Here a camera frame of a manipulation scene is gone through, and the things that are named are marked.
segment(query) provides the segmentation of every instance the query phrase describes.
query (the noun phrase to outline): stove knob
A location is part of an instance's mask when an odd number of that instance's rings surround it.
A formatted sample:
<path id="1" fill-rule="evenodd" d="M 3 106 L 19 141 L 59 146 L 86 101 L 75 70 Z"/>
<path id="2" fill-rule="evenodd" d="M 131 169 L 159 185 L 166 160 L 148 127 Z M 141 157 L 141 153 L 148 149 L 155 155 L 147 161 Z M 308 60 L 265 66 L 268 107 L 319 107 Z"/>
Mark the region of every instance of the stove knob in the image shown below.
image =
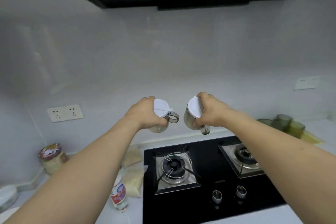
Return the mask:
<path id="1" fill-rule="evenodd" d="M 243 186 L 237 186 L 236 188 L 236 195 L 237 197 L 241 198 L 241 199 L 244 199 L 246 197 L 246 189 L 243 187 Z"/>
<path id="2" fill-rule="evenodd" d="M 214 190 L 212 192 L 212 200 L 216 203 L 216 204 L 220 204 L 222 202 L 222 193 L 219 190 Z"/>

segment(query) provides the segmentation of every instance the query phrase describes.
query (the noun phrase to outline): person's right arm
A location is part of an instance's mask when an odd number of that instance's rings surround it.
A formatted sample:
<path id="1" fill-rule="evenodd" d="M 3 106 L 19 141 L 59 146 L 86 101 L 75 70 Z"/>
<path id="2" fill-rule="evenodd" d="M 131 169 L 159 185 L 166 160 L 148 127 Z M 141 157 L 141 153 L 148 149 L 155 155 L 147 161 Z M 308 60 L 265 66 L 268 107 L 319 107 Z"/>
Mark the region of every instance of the person's right arm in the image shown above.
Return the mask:
<path id="1" fill-rule="evenodd" d="M 204 113 L 196 126 L 232 131 L 303 223 L 336 223 L 336 156 L 262 124 L 213 95 L 197 96 Z"/>

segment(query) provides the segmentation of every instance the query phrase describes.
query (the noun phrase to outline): burner cap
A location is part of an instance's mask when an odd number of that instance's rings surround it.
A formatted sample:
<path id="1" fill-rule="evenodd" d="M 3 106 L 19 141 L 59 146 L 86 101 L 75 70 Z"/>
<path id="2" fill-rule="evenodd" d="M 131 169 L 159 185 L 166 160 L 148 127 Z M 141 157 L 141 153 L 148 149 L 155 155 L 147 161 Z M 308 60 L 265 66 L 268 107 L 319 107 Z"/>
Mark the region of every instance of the burner cap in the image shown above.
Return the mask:
<path id="1" fill-rule="evenodd" d="M 169 174 L 170 179 L 179 179 L 185 174 L 185 170 L 183 167 L 186 166 L 186 163 L 184 162 L 183 159 L 180 159 L 180 156 L 178 155 L 173 155 L 173 156 L 168 156 L 167 158 L 170 158 L 171 161 L 164 159 L 162 163 L 162 168 L 163 171 L 166 174 Z"/>
<path id="2" fill-rule="evenodd" d="M 236 158 L 245 164 L 256 164 L 257 161 L 254 159 L 250 151 L 245 147 L 245 145 L 239 145 L 236 147 L 234 154 Z"/>

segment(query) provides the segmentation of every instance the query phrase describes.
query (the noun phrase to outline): plastic bag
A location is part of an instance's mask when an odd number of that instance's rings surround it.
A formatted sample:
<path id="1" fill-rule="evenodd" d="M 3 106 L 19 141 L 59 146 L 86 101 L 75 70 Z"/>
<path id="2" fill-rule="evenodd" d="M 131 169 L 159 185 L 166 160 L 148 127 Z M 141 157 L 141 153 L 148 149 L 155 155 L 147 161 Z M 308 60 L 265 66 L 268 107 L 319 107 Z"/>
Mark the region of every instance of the plastic bag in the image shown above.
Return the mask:
<path id="1" fill-rule="evenodd" d="M 142 161 L 141 151 L 136 145 L 130 146 L 124 157 L 124 167 L 129 167 L 140 161 Z"/>
<path id="2" fill-rule="evenodd" d="M 128 168 L 122 177 L 126 188 L 126 196 L 141 197 L 141 184 L 144 179 L 144 168 Z"/>

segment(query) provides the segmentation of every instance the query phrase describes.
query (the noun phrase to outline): gas stove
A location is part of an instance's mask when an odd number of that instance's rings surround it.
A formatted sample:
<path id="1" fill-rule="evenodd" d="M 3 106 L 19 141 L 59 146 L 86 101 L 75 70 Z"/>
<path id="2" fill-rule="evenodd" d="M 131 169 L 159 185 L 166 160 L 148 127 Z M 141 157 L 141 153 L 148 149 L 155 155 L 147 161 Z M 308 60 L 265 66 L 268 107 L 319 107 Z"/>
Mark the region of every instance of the gas stove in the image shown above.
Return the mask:
<path id="1" fill-rule="evenodd" d="M 233 137 L 145 150 L 143 223 L 203 223 L 285 204 Z"/>

